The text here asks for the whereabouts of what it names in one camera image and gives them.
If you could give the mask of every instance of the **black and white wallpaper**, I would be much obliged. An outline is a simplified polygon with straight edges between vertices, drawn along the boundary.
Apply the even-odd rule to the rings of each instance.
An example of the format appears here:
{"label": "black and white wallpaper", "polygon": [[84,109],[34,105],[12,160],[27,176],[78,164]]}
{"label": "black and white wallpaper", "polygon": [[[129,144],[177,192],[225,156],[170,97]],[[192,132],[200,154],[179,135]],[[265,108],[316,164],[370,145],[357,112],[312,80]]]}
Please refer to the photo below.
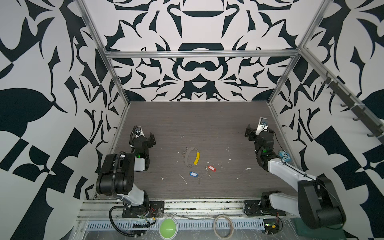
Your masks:
{"label": "black and white wallpaper", "polygon": [[289,57],[113,59],[131,101],[268,100]]}
{"label": "black and white wallpaper", "polygon": [[321,0],[86,0],[108,51],[295,49]]}
{"label": "black and white wallpaper", "polygon": [[67,239],[125,105],[73,0],[0,20],[1,239]]}
{"label": "black and white wallpaper", "polygon": [[307,47],[384,119],[384,2],[335,0]]}
{"label": "black and white wallpaper", "polygon": [[[383,119],[383,1],[335,0],[309,49]],[[384,146],[301,58],[273,106],[295,159],[334,183],[347,238],[384,237]]]}

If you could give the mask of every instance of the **blue object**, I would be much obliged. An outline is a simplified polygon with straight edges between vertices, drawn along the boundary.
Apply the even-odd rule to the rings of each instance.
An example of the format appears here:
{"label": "blue object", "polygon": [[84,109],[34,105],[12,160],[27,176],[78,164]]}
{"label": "blue object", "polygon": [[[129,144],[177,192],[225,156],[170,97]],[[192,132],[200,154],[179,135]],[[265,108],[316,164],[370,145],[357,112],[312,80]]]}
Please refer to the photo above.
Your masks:
{"label": "blue object", "polygon": [[291,157],[289,156],[289,153],[287,153],[286,151],[280,150],[278,154],[281,157],[281,159],[283,159],[286,162],[290,162],[292,160]]}
{"label": "blue object", "polygon": [[189,172],[189,175],[191,175],[191,176],[193,176],[193,177],[197,177],[197,176],[198,176],[198,174],[195,173],[195,172]]}

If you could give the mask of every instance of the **red key tag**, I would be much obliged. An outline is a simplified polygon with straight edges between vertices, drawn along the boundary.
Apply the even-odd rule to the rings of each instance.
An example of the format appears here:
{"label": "red key tag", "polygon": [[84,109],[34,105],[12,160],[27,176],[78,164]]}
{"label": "red key tag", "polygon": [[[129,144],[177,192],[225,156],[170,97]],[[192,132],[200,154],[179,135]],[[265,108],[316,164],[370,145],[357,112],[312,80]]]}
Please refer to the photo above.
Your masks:
{"label": "red key tag", "polygon": [[212,171],[216,172],[216,168],[212,167],[211,165],[209,165],[208,168],[211,169]]}

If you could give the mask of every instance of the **yellow handle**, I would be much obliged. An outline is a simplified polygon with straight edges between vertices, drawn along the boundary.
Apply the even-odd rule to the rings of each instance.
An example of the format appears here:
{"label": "yellow handle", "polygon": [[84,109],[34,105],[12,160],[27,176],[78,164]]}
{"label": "yellow handle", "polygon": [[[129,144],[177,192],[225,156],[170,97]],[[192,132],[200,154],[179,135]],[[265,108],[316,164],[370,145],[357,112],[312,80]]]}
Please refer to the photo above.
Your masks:
{"label": "yellow handle", "polygon": [[193,164],[197,165],[197,162],[199,161],[200,153],[196,153],[196,160],[193,162]]}

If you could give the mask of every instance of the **perforated metal strip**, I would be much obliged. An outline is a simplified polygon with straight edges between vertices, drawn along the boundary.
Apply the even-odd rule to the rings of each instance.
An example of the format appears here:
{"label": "perforated metal strip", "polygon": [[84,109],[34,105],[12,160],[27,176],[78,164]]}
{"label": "perforated metal strip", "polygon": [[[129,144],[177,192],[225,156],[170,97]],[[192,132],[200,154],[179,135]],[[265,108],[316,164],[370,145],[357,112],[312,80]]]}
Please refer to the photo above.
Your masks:
{"label": "perforated metal strip", "polygon": [[[264,221],[262,219],[232,219],[234,229],[254,229],[265,230]],[[145,225],[143,220],[130,221],[119,220],[115,221],[117,227],[122,230],[132,230],[132,224]],[[150,226],[149,230],[158,230],[161,224],[159,220],[155,225]],[[213,219],[199,220],[177,220],[179,230],[210,230],[213,228]],[[229,223],[225,219],[219,219],[216,222],[216,229],[230,229]],[[90,221],[87,226],[87,231],[108,231],[114,230],[109,221]],[[148,230],[148,228],[135,228],[134,230]]]}

